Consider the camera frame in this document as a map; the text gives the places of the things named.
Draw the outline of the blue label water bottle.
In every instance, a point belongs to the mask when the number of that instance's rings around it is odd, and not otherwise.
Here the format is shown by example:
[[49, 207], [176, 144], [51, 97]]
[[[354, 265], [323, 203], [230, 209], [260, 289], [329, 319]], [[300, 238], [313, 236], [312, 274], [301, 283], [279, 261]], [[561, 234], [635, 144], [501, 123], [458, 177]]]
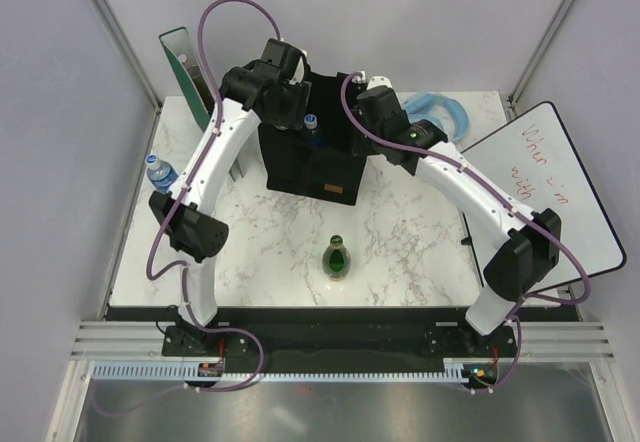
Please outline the blue label water bottle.
[[306, 114], [304, 119], [304, 135], [309, 144], [315, 147], [321, 147], [323, 144], [323, 137], [318, 124], [317, 116], [314, 114]]

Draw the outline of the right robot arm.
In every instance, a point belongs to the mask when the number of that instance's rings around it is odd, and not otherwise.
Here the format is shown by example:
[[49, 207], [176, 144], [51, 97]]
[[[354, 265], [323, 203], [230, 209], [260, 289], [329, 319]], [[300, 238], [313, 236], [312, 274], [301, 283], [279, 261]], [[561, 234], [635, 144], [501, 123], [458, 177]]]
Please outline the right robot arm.
[[457, 333], [465, 353], [483, 354], [494, 343], [493, 332], [558, 264], [560, 217], [511, 198], [431, 120], [410, 121], [391, 87], [369, 88], [342, 106], [375, 151], [435, 187], [485, 231], [495, 253], [483, 269], [485, 285], [465, 314], [467, 324]]

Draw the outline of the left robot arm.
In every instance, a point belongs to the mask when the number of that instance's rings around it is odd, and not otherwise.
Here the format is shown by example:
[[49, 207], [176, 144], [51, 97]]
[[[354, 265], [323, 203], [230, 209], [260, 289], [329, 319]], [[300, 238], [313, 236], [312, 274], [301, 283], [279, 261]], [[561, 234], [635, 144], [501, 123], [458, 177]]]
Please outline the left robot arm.
[[230, 69], [223, 77], [214, 112], [186, 171], [170, 189], [153, 191], [149, 207], [177, 253], [180, 268], [179, 316], [190, 326], [185, 344], [208, 355], [219, 344], [219, 331], [209, 323], [216, 317], [216, 257], [229, 227], [214, 218], [224, 179], [240, 149], [260, 125], [300, 129], [311, 83], [305, 51], [271, 38], [261, 57]]

